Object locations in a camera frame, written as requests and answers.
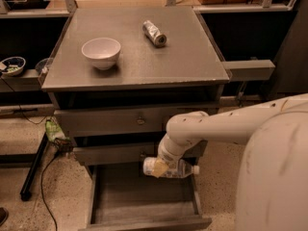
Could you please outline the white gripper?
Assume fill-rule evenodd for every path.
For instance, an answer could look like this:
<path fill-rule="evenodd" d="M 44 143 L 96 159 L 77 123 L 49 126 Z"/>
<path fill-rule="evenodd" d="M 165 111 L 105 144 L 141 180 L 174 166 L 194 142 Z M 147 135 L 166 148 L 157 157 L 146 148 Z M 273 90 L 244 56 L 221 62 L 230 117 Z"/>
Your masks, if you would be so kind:
<path fill-rule="evenodd" d="M 158 157 L 166 162 L 176 162 L 183 157 L 189 148 L 190 146 L 187 143 L 175 141 L 168 134 L 165 134 L 159 143 Z M 154 162 L 151 171 L 152 176 L 159 178 L 168 170 L 168 165 L 164 161 L 157 159 Z"/>

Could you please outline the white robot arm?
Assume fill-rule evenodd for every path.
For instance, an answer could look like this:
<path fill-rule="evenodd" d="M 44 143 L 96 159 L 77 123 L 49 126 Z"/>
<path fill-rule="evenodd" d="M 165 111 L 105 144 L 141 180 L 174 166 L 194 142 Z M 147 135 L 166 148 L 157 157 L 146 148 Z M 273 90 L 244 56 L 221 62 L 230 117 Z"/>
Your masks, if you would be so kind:
<path fill-rule="evenodd" d="M 245 146 L 236 197 L 237 231 L 308 231 L 308 94 L 217 115 L 173 116 L 152 175 L 161 177 L 200 141 Z"/>

